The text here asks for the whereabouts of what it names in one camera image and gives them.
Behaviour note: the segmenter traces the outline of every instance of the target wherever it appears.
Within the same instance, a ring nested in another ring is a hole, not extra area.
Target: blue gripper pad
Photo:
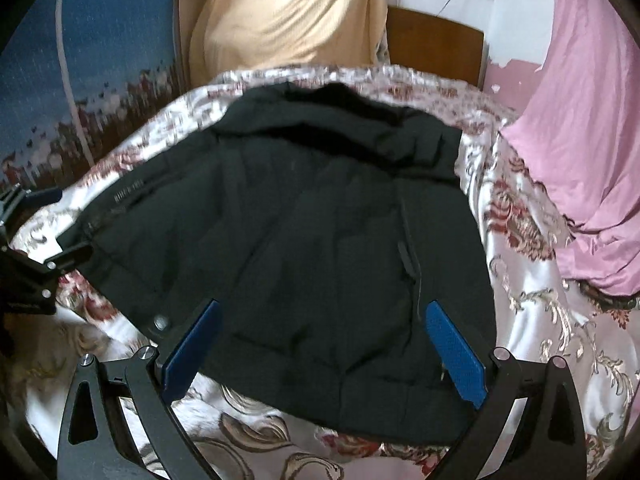
[[[165,403],[184,397],[221,329],[222,309],[217,301],[212,301],[164,365],[162,400]]]
[[[427,305],[424,327],[460,397],[479,409],[487,394],[484,367],[437,301]]]

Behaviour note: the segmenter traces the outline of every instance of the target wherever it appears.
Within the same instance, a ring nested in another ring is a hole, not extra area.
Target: wrinkled fabric
[[[640,47],[608,0],[556,0],[545,75],[502,134],[572,221],[561,274],[640,290]]]
[[[338,83],[252,88],[121,177],[58,243],[91,243],[78,271],[149,338],[180,337],[215,298],[222,328],[200,371],[217,382],[344,433],[449,446],[476,414],[442,380],[425,306],[495,344],[454,172],[461,134]]]
[[[191,36],[191,83],[290,63],[370,66],[386,0],[207,0]]]
[[[293,81],[316,88],[340,81],[381,102],[408,105],[463,131],[456,173],[479,223],[494,286],[497,344],[519,358],[546,362],[563,355],[572,371],[586,431],[588,474],[606,464],[622,436],[623,420],[640,380],[640,314],[602,312],[561,278],[554,250],[569,237],[564,219],[498,133],[515,120],[509,109],[464,82],[397,66],[370,70],[331,67],[231,72],[189,92],[100,161],[62,200],[32,217],[14,246],[43,260],[59,251],[56,235],[91,200],[152,156],[191,132],[213,124],[252,86]],[[133,325],[78,273],[61,280],[53,317],[11,317],[17,355],[2,362],[2,387],[23,410],[34,432],[56,454],[62,408],[78,358],[131,355],[146,344]],[[130,402],[124,410],[145,463],[161,472]],[[392,446],[336,434],[296,419],[198,375],[174,403],[178,420],[225,479],[423,479],[446,452],[436,447]],[[523,403],[511,414],[498,447],[506,451]],[[249,438],[250,427],[257,438]],[[262,436],[271,435],[265,443]],[[485,473],[497,466],[494,454]]]

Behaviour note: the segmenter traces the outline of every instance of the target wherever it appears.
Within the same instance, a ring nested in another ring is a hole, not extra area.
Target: wooden headboard
[[[478,85],[484,44],[480,30],[390,6],[386,38],[391,63]]]

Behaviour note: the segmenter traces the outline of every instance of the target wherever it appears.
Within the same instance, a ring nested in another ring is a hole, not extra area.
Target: zipper
[[[159,187],[180,180],[185,173],[186,170],[178,171],[177,173],[162,176],[146,185],[144,181],[134,181],[133,184],[124,187],[113,196],[113,200],[117,203],[116,206],[106,212],[100,211],[90,216],[89,220],[83,225],[82,231],[88,238],[95,237],[95,235],[110,227],[120,216],[156,192]]]
[[[411,236],[411,228],[404,204],[404,196],[399,186],[396,187],[398,199],[400,202],[400,219],[404,230],[404,240],[398,242],[398,250],[400,259],[407,275],[414,281],[414,290],[412,294],[413,311],[418,321],[422,322],[420,315],[420,295],[422,293],[422,269],[420,268],[420,258],[415,251],[414,239]]]

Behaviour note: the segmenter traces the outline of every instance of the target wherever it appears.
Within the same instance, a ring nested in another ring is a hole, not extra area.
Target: jacket snap button
[[[163,316],[162,314],[158,314],[154,318],[154,325],[160,331],[165,330],[169,327],[169,319],[166,316]]]

